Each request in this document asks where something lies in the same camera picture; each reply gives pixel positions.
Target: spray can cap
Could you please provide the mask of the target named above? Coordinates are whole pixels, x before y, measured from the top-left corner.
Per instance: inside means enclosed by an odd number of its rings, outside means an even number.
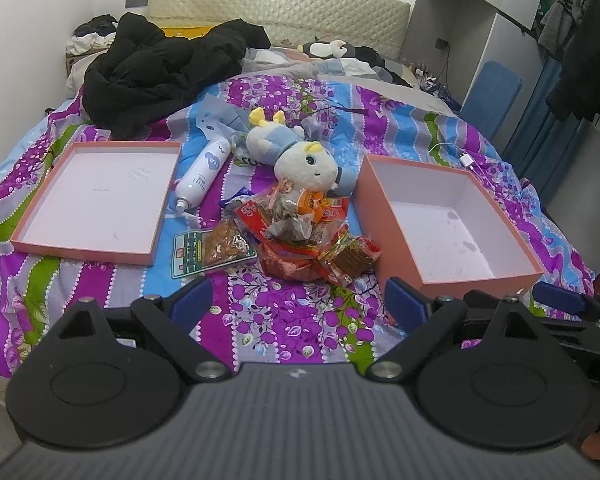
[[[187,209],[189,209],[189,207],[189,202],[184,198],[179,198],[176,200],[176,211],[178,213],[184,213]]]

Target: open box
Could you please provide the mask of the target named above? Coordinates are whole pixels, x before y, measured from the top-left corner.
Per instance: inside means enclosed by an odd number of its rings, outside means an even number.
[[[397,276],[434,298],[472,289],[526,292],[544,273],[498,204],[468,171],[365,155],[353,204],[381,249],[381,290]]]
[[[75,142],[11,237],[26,253],[153,265],[179,142]]]

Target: cream tufted headboard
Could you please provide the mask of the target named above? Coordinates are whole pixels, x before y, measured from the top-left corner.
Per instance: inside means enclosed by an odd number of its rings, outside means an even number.
[[[273,44],[296,46],[330,35],[397,59],[409,11],[398,0],[149,0],[147,18],[160,27],[243,18],[263,25]]]

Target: black circular disc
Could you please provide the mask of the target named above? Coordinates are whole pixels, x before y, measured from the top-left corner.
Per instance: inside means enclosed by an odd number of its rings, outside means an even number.
[[[180,397],[176,370],[145,350],[116,343],[95,349],[81,338],[45,349],[44,365],[25,362],[14,375],[6,405],[21,436],[48,446],[128,442],[162,423]]]
[[[523,338],[442,354],[416,382],[421,409],[445,433],[508,451],[570,436],[589,409],[589,392],[567,354]]]

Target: metal screw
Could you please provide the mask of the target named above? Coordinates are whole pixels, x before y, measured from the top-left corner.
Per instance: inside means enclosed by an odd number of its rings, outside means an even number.
[[[402,373],[402,367],[393,361],[378,361],[371,365],[371,373],[380,379],[395,379]]]
[[[218,361],[204,361],[196,366],[196,374],[205,379],[222,377],[224,371],[224,365]]]

